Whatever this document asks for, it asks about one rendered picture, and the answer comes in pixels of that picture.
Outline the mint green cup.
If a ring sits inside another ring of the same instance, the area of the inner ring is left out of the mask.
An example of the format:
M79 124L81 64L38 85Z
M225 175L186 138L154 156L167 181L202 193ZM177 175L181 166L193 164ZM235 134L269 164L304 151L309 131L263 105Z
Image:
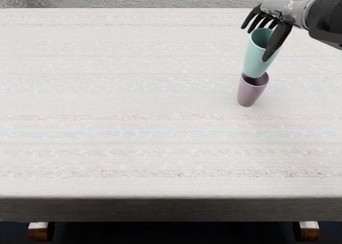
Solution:
M262 56L273 32L274 31L269 28L257 28L250 33L243 64L243 73L248 77L260 77L277 57L281 48L279 48L266 62L262 61Z

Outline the mauve cup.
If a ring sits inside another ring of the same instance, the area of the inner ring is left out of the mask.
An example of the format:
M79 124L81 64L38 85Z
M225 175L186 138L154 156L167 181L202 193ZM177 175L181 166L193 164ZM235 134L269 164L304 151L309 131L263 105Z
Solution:
M267 72L264 72L257 78L252 78L245 73L241 73L237 90L238 103L244 107L254 105L266 89L268 82L269 75Z

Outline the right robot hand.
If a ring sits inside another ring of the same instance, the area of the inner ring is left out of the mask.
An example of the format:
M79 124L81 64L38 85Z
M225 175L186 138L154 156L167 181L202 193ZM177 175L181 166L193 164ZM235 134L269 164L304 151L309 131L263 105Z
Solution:
M309 9L316 0L263 0L248 14L241 29L251 33L256 28L263 28L269 23L269 29L274 29L262 61L268 61L282 46L293 27L308 30L307 16Z

